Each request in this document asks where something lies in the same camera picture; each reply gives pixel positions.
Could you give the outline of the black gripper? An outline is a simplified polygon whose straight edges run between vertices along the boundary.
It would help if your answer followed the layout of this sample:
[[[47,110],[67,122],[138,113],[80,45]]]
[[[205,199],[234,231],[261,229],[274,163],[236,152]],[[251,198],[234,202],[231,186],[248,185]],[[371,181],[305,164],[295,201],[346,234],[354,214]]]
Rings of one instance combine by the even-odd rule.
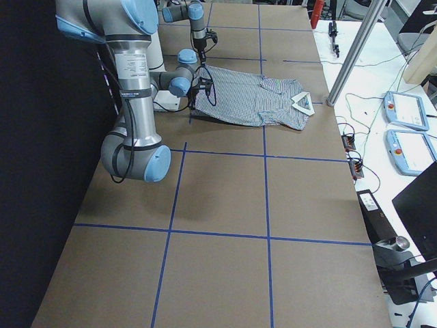
[[[192,112],[195,110],[196,96],[198,95],[198,93],[200,93],[200,91],[203,91],[205,95],[209,98],[211,95],[211,89],[213,85],[214,85],[213,79],[198,77],[197,82],[193,83],[193,85],[191,86],[191,99],[188,102],[189,124],[191,123],[192,120]]]
[[[206,47],[208,40],[217,44],[218,36],[215,31],[209,29],[191,31],[191,45],[194,51],[198,51],[201,65],[206,64]]]

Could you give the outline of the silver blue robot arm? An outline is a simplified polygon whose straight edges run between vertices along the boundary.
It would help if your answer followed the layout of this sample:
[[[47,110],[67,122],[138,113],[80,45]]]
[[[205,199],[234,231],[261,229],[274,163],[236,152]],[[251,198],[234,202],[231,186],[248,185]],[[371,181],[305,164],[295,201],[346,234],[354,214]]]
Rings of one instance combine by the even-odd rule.
[[[206,27],[200,1],[175,1],[163,8],[167,23],[188,20],[193,47],[178,53],[174,71],[153,72],[147,50],[158,31],[154,1],[56,1],[57,27],[76,40],[105,44],[113,56],[122,112],[104,138],[100,159],[113,182],[159,182],[169,171],[171,151],[156,132],[154,99],[160,90],[188,98],[194,108],[199,91],[214,91],[212,77],[202,77],[206,44],[216,34]]]
[[[169,5],[162,10],[163,20],[166,23],[189,20],[191,28],[191,46],[197,53],[202,66],[206,64],[206,49],[208,40],[212,40],[214,48],[218,43],[215,31],[206,27],[204,22],[204,10],[201,1],[170,1]]]

